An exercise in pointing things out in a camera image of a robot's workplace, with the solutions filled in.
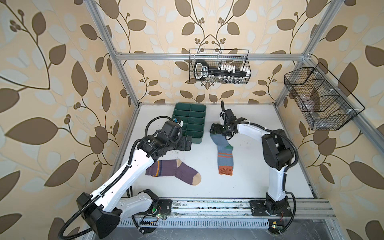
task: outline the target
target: green plastic organizer box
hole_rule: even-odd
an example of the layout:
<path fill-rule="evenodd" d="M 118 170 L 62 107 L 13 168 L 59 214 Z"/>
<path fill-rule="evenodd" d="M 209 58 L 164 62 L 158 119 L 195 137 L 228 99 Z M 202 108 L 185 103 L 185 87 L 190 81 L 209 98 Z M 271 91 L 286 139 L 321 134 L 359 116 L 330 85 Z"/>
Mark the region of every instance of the green plastic organizer box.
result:
<path fill-rule="evenodd" d="M 205 112 L 207 106 L 193 103 L 176 103 L 172 118 L 183 121 L 183 136 L 191 136 L 192 143 L 201 143 L 204 134 Z"/>

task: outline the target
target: sock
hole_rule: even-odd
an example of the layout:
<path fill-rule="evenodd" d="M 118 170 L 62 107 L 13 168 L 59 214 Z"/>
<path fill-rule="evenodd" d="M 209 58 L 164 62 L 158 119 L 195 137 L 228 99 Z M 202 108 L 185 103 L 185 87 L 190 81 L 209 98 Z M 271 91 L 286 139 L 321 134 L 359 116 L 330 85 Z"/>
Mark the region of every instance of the sock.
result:
<path fill-rule="evenodd" d="M 183 163 L 180 159 L 157 160 L 145 171 L 153 177 L 175 176 L 181 181 L 196 186 L 201 182 L 201 175 L 195 169 Z"/>
<path fill-rule="evenodd" d="M 231 175 L 233 172 L 233 147 L 221 134 L 210 134 L 211 139 L 217 145 L 217 167 L 219 174 Z"/>

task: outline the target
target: orange stripe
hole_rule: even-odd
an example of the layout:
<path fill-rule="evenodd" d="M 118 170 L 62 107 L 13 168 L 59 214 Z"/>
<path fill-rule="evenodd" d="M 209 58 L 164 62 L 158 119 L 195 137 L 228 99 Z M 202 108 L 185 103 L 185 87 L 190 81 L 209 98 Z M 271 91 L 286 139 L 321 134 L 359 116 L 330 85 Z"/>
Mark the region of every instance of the orange stripe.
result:
<path fill-rule="evenodd" d="M 160 162 L 157 161 L 157 172 L 156 172 L 155 177 L 157 177 L 157 175 L 159 174 L 159 169 L 160 169 Z"/>

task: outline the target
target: wire basket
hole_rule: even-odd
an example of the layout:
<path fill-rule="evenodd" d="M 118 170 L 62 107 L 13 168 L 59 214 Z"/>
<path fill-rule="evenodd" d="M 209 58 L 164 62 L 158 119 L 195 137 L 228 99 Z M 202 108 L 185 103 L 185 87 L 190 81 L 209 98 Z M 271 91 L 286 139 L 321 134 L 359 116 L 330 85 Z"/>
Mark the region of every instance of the wire basket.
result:
<path fill-rule="evenodd" d="M 339 130 L 365 107 L 336 76 L 319 64 L 285 74 L 284 84 L 312 130 Z M 328 82 L 326 73 L 332 74 L 338 87 Z M 359 106 L 352 107 L 349 100 Z"/>
<path fill-rule="evenodd" d="M 252 74 L 248 53 L 249 50 L 192 48 L 189 79 L 201 83 L 247 84 Z"/>

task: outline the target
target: floral wallpaper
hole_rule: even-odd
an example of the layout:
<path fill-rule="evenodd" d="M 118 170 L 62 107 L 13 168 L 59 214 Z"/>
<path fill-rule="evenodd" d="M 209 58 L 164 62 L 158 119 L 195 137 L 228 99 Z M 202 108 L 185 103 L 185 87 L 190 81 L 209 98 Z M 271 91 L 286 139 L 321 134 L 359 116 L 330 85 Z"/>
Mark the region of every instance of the floral wallpaper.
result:
<path fill-rule="evenodd" d="M 312 57 L 366 107 L 361 113 L 384 134 L 384 2 L 346 0 Z M 353 122 L 338 131 L 311 131 L 292 96 L 279 108 L 321 198 L 329 199 L 351 240 L 384 239 L 384 157 Z"/>
<path fill-rule="evenodd" d="M 273 103 L 284 85 L 292 61 L 250 61 L 248 84 L 223 84 L 189 79 L 186 61 L 127 60 L 124 67 L 143 103 Z"/>
<path fill-rule="evenodd" d="M 53 240 L 108 178 L 133 106 L 80 1 L 0 0 L 0 14 L 0 239 Z"/>
<path fill-rule="evenodd" d="M 117 51 L 302 53 L 327 0 L 96 0 Z"/>

